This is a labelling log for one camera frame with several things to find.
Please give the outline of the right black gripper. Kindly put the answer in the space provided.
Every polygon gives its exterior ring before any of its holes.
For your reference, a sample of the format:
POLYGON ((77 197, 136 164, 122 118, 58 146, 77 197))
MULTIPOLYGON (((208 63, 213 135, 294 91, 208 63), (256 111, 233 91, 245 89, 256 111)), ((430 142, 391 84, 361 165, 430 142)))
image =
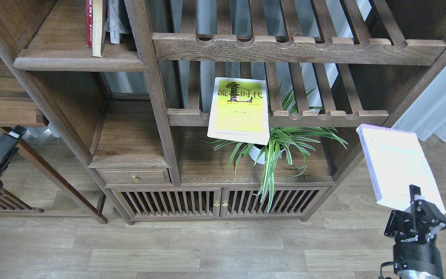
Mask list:
POLYGON ((444 277, 436 235, 446 229, 444 214, 409 186, 410 212, 393 210, 384 235, 393 238, 394 273, 399 277, 444 277))

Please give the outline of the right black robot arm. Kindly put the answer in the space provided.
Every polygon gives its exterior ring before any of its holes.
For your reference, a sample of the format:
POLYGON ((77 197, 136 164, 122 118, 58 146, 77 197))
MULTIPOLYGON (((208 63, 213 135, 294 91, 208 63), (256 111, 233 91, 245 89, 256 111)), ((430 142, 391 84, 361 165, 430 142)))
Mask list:
POLYGON ((421 196, 416 185, 410 185, 410 212, 393 210, 384 235, 395 240, 393 261, 379 268, 393 265, 393 272, 401 279, 442 279, 444 271, 441 254, 436 247, 437 233, 446 229, 446 218, 441 211, 421 196))

